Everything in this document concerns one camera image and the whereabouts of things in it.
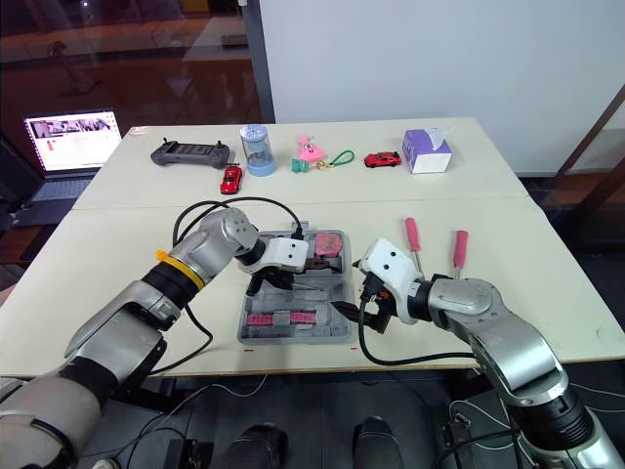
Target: pink screwdriver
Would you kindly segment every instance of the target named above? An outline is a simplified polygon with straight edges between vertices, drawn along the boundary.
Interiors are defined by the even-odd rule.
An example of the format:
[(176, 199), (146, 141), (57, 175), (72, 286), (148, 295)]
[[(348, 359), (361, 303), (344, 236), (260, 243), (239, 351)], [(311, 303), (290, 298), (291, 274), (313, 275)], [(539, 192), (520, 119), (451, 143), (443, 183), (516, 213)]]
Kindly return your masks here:
[(410, 243), (410, 250), (414, 255), (414, 262), (417, 266), (417, 271), (421, 274), (423, 270), (421, 269), (421, 262), (419, 261), (419, 252), (421, 250), (421, 244), (419, 244), (419, 231), (417, 230), (417, 222), (414, 221), (414, 218), (406, 218), (406, 234), (408, 235), (408, 242)]
[(460, 278), (460, 271), (465, 267), (467, 258), (467, 239), (469, 232), (458, 230), (456, 232), (456, 245), (453, 248), (453, 277)]

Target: game controller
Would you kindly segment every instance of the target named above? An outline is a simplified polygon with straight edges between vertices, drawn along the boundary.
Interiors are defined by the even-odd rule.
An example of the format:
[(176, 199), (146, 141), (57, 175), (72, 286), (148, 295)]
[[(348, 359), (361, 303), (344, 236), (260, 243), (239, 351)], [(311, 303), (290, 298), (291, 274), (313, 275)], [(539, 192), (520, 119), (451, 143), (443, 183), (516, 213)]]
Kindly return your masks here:
[(152, 161), (159, 166), (167, 164), (205, 164), (217, 169), (224, 169), (228, 165), (230, 149), (218, 141), (216, 145), (179, 144), (176, 141), (167, 141), (156, 149)]

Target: red toy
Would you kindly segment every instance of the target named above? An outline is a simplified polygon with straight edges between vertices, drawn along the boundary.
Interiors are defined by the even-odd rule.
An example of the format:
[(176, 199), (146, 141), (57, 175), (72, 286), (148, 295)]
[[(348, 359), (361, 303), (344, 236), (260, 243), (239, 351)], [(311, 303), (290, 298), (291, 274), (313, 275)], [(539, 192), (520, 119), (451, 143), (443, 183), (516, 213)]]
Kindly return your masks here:
[(241, 168), (235, 165), (227, 166), (224, 180), (220, 184), (219, 189), (222, 193), (237, 193), (242, 177), (243, 171), (241, 171)]
[(364, 165), (367, 168), (375, 168), (376, 166), (397, 166), (398, 164), (401, 164), (401, 158), (396, 151), (369, 153), (364, 158)]

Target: tool case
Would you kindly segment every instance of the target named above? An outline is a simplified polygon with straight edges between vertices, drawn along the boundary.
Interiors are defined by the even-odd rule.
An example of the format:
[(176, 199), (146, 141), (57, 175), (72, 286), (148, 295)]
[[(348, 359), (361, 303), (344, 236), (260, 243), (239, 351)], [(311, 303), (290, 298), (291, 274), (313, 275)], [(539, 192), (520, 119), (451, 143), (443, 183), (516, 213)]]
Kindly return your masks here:
[[(245, 345), (336, 344), (351, 340), (353, 324), (331, 304), (333, 301), (354, 302), (349, 242), (341, 231), (308, 231), (308, 224), (302, 225), (304, 240), (309, 244), (309, 268), (294, 275), (292, 290), (276, 288), (263, 281), (258, 293), (245, 296), (237, 334)], [(259, 235), (289, 237), (291, 233), (262, 232)], [(317, 248), (318, 239), (328, 238), (335, 241), (334, 247)]]

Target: purple tissue box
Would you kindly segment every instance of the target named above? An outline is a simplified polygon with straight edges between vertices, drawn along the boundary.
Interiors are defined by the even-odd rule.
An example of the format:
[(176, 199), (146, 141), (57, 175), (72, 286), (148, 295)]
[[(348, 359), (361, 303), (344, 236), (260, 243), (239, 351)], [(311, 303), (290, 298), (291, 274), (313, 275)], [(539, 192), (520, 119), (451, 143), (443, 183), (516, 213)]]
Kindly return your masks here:
[(432, 141), (425, 130), (406, 131), (401, 150), (412, 173), (442, 173), (451, 159), (447, 141), (443, 141), (439, 149), (432, 149)]

